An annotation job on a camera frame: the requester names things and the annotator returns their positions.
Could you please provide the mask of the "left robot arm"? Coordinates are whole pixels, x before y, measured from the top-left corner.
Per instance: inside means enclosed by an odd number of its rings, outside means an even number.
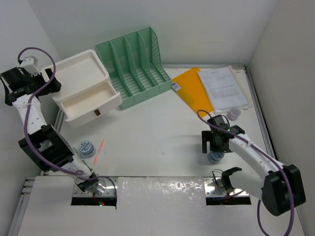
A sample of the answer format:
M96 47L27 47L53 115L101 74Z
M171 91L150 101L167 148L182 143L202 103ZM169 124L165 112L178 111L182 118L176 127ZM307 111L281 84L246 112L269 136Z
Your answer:
M47 85L42 74L31 75L26 69L15 67L1 73L0 80L5 90L5 103L18 110L23 122L25 137L18 144L28 157L44 172L67 174L82 192L94 197L104 195L105 180L97 177L43 117L38 97L60 91L57 79Z

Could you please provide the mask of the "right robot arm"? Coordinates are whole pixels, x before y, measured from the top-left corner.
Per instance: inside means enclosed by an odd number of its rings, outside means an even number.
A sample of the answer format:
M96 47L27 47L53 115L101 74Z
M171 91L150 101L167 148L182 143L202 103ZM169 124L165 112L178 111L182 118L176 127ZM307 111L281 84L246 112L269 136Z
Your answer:
M240 167L221 174L220 183L226 191L240 188L261 200L266 209L279 216L306 202L300 170L272 159L237 126L229 126L221 115L207 120L210 130L202 131L202 152L235 153L256 173L253 177Z

